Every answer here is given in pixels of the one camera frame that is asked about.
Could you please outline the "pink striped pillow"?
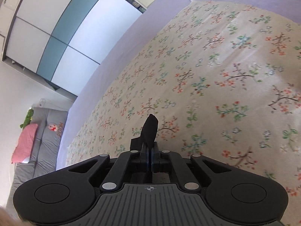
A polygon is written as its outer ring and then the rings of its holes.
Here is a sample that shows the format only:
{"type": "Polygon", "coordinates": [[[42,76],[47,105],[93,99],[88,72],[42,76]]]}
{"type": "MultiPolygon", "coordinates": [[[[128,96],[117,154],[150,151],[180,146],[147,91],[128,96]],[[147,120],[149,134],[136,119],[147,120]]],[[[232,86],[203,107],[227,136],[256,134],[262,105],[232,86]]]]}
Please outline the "pink striped pillow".
{"type": "Polygon", "coordinates": [[[28,163],[33,150],[38,124],[29,124],[21,132],[17,146],[12,154],[11,163],[28,163]]]}

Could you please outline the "green plush toy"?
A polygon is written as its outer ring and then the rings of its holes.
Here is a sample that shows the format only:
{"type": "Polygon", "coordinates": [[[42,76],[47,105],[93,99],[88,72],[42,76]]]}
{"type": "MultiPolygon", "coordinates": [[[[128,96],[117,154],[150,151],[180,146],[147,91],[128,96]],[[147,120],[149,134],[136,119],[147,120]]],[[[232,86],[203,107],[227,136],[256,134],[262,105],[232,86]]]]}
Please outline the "green plush toy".
{"type": "Polygon", "coordinates": [[[32,108],[30,108],[27,112],[24,122],[20,125],[21,129],[24,129],[27,125],[29,125],[31,123],[33,114],[34,114],[34,110],[32,108]]]}

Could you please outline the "floral bed mat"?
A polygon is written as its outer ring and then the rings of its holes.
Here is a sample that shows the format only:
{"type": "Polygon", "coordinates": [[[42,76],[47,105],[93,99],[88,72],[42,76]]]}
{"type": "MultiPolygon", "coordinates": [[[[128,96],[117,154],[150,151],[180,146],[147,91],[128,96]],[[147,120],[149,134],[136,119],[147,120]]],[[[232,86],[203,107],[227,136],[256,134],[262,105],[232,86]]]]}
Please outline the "floral bed mat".
{"type": "Polygon", "coordinates": [[[149,114],[162,150],[280,183],[300,225],[300,24],[245,4],[193,1],[129,63],[67,150],[119,156],[149,114]]]}

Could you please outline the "grey padded Pooh headboard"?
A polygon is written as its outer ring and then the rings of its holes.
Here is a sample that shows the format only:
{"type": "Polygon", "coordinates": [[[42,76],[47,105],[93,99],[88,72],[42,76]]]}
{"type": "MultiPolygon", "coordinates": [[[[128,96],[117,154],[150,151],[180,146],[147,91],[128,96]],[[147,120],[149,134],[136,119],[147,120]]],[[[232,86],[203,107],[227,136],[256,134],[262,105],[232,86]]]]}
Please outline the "grey padded Pooh headboard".
{"type": "Polygon", "coordinates": [[[57,156],[68,112],[48,108],[34,108],[32,123],[37,124],[33,150],[28,163],[15,167],[14,178],[6,204],[6,210],[17,218],[13,195],[24,182],[56,170],[57,156]]]}

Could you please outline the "white and teal wardrobe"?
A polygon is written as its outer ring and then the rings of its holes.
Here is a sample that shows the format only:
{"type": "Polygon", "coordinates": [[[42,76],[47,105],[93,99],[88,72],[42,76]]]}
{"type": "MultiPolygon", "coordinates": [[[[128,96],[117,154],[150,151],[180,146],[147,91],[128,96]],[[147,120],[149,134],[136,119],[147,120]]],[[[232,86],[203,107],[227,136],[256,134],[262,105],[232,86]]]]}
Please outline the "white and teal wardrobe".
{"type": "Polygon", "coordinates": [[[1,58],[79,95],[153,0],[1,0],[1,58]]]}

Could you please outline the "lavender bed sheet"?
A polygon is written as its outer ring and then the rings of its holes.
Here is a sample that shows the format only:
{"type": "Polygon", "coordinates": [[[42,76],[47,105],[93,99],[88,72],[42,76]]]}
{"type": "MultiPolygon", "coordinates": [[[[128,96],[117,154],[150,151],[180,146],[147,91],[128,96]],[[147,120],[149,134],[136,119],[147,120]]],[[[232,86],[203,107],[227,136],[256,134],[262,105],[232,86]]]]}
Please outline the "lavender bed sheet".
{"type": "MultiPolygon", "coordinates": [[[[67,148],[105,91],[129,62],[179,11],[192,0],[155,0],[124,33],[93,73],[68,111],[57,156],[56,168],[65,167],[67,148]]],[[[300,0],[197,0],[253,5],[300,23],[300,0]]]]}

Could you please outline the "black pants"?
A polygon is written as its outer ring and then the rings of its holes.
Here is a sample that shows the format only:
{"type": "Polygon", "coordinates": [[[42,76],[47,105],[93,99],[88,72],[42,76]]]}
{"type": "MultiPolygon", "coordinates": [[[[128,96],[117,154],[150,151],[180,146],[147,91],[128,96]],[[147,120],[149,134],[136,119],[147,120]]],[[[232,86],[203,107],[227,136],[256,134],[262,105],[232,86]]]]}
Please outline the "black pants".
{"type": "Polygon", "coordinates": [[[155,115],[150,114],[142,127],[140,136],[131,139],[130,150],[142,150],[143,145],[152,149],[155,146],[158,123],[155,115]]]}

